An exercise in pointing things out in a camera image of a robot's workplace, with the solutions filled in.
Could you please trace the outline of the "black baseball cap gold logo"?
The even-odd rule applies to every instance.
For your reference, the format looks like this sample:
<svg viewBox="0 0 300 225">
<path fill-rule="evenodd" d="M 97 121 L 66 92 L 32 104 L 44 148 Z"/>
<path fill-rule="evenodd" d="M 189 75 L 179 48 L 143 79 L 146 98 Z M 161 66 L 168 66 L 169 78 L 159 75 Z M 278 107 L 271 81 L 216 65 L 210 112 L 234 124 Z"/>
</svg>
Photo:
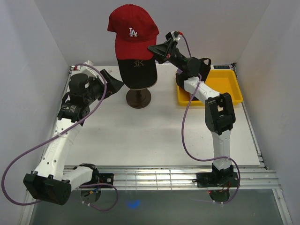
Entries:
<svg viewBox="0 0 300 225">
<path fill-rule="evenodd" d="M 155 59 L 118 60 L 120 76 L 124 84 L 132 90 L 150 88 L 158 79 Z"/>
</svg>

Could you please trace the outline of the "red and black baseball cap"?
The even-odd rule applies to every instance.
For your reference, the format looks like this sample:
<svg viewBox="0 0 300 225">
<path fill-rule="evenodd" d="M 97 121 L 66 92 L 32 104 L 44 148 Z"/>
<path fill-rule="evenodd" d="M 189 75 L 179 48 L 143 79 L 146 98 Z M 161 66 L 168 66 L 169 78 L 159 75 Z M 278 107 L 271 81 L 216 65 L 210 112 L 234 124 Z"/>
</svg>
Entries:
<svg viewBox="0 0 300 225">
<path fill-rule="evenodd" d="M 107 30 L 116 33 L 115 54 L 118 60 L 150 60 L 159 30 L 149 13 L 134 4 L 125 4 L 111 12 Z"/>
</svg>

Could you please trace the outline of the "black cap white NY logo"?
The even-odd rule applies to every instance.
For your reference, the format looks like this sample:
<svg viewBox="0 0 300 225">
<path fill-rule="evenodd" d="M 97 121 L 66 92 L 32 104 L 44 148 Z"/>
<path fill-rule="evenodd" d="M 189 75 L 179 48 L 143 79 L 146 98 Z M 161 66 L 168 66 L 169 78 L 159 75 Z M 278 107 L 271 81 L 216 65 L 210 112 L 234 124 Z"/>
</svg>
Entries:
<svg viewBox="0 0 300 225">
<path fill-rule="evenodd" d="M 211 70 L 211 59 L 210 58 L 201 58 L 200 61 L 200 68 L 199 74 L 201 76 L 201 81 L 205 82 Z"/>
</svg>

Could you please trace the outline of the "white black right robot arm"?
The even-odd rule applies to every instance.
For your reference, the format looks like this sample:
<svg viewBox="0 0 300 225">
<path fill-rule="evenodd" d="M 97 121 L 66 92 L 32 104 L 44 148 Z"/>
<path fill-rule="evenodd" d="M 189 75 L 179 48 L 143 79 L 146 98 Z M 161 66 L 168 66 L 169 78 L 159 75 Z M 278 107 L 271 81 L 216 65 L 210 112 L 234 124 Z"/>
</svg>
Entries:
<svg viewBox="0 0 300 225">
<path fill-rule="evenodd" d="M 232 97 L 229 93 L 220 93 L 205 81 L 211 69 L 211 59 L 198 59 L 184 56 L 177 48 L 183 33 L 172 31 L 166 35 L 166 41 L 159 45 L 150 45 L 148 50 L 153 53 L 159 63 L 170 62 L 178 71 L 176 83 L 184 91 L 191 94 L 204 104 L 204 120 L 213 138 L 213 158 L 211 172 L 200 172 L 193 180 L 199 187 L 218 187 L 238 181 L 233 170 L 230 157 L 230 135 L 236 122 Z"/>
</svg>

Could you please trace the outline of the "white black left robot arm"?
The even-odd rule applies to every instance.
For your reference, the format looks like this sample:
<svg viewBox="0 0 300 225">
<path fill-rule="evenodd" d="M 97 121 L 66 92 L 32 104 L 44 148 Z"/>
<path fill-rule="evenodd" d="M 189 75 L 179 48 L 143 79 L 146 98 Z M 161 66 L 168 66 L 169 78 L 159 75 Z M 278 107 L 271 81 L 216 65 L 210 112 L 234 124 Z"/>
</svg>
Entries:
<svg viewBox="0 0 300 225">
<path fill-rule="evenodd" d="M 74 189 L 81 185 L 92 188 L 103 181 L 93 164 L 82 163 L 71 172 L 63 171 L 74 140 L 83 127 L 83 118 L 90 113 L 90 105 L 117 93 L 123 85 L 104 69 L 93 75 L 90 69 L 85 68 L 70 77 L 68 92 L 62 98 L 57 116 L 55 139 L 36 169 L 23 179 L 34 199 L 64 205 Z"/>
</svg>

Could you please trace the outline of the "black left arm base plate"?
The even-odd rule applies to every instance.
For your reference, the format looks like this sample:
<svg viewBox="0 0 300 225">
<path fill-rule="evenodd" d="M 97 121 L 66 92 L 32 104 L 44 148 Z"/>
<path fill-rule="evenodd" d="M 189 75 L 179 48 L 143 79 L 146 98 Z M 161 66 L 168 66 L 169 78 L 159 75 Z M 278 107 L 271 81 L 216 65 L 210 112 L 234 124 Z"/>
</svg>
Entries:
<svg viewBox="0 0 300 225">
<path fill-rule="evenodd" d="M 113 173 L 98 173 L 94 179 L 96 183 L 103 184 L 114 184 L 114 174 Z"/>
</svg>

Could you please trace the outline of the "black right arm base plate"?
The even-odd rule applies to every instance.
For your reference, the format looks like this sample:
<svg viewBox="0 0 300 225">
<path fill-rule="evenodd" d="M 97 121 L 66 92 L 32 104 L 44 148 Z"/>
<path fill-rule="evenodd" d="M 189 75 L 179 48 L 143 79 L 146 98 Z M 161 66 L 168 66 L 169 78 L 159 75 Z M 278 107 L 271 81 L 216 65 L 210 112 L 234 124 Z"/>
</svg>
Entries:
<svg viewBox="0 0 300 225">
<path fill-rule="evenodd" d="M 196 178 L 192 180 L 198 188 L 236 188 L 239 183 L 239 178 L 236 172 L 230 177 L 221 178 L 218 180 L 211 172 L 199 172 Z"/>
</svg>

